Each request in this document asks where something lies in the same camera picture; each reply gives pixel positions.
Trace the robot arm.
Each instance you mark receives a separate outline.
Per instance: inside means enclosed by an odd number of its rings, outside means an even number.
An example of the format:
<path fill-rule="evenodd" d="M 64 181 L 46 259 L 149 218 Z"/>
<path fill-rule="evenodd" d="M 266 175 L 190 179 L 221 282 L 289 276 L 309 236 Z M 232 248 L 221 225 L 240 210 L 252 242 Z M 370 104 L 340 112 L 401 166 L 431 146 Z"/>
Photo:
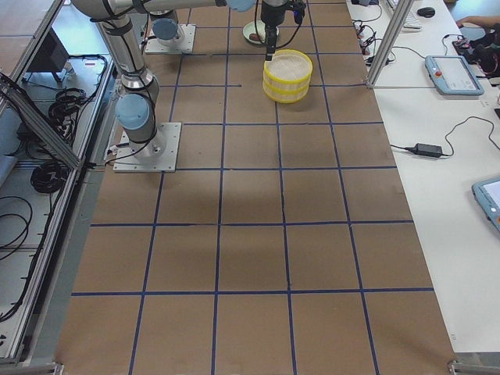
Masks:
<path fill-rule="evenodd" d="M 278 49 L 277 27 L 284 22 L 285 13 L 293 9 L 290 1 L 262 1 L 260 21 L 257 20 L 258 1 L 255 1 L 254 20 L 245 26 L 247 41 L 266 48 L 265 60 L 271 61 Z M 180 24 L 174 16 L 151 16 L 152 27 L 146 41 L 146 52 L 157 54 L 192 53 L 195 25 Z"/>
<path fill-rule="evenodd" d="M 178 35 L 180 29 L 173 16 L 178 9 L 228 6 L 232 10 L 246 12 L 254 2 L 75 1 L 73 4 L 102 32 L 124 89 L 123 97 L 116 104 L 116 118 L 128 136 L 131 155 L 148 160 L 161 155 L 166 145 L 155 118 L 159 82 L 145 63 L 130 14 L 145 14 L 155 23 L 172 27 L 171 32 L 155 33 L 156 37 L 170 40 Z"/>

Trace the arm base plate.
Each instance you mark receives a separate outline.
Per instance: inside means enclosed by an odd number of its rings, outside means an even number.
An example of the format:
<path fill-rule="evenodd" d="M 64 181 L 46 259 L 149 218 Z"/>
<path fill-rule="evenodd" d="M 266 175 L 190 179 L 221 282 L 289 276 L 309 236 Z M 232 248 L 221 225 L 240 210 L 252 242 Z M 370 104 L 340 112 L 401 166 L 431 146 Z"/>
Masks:
<path fill-rule="evenodd" d="M 195 43 L 196 26 L 194 24 L 175 24 L 176 34 L 171 39 L 162 39 L 153 27 L 148 36 L 145 53 L 148 55 L 190 55 Z"/>
<path fill-rule="evenodd" d="M 134 154 L 143 145 L 129 141 L 125 130 L 121 141 L 128 143 L 120 148 L 113 162 L 116 173 L 173 173 L 177 167 L 180 143 L 181 123 L 160 123 L 156 126 L 156 136 L 139 153 Z"/>

